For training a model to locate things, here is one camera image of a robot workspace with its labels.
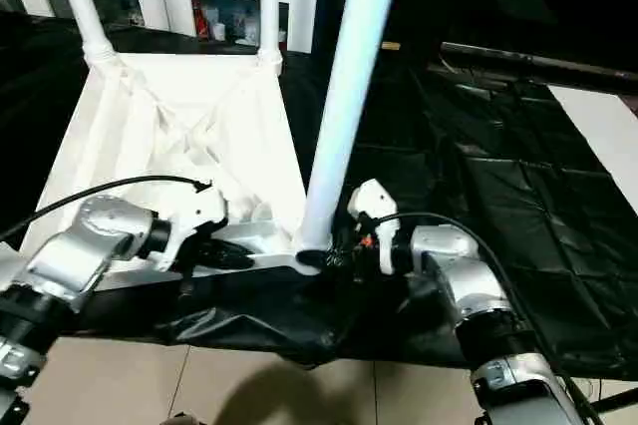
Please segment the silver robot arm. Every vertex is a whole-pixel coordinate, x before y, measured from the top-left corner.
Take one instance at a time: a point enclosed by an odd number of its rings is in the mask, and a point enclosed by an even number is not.
[[[20,424],[46,354],[79,313],[113,260],[163,252],[171,223],[124,200],[86,200],[72,225],[53,235],[0,293],[0,425]]]
[[[472,368],[485,410],[477,423],[582,425],[576,408],[522,326],[479,245],[450,225],[417,226],[410,242],[415,273],[438,286],[448,320]]]

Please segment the black tarp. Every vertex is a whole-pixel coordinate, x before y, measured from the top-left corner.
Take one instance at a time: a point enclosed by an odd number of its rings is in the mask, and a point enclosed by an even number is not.
[[[171,33],[108,34],[121,52],[219,52]],[[35,206],[86,78],[74,23],[1,15],[0,74],[5,226]],[[328,76],[289,53],[280,78],[306,182]],[[400,211],[445,213],[483,235],[569,372],[638,379],[637,217],[546,88],[446,77],[384,53],[343,198],[369,178]],[[463,366],[430,292],[422,279],[247,272],[198,279],[182,297],[177,283],[98,293],[78,333]]]

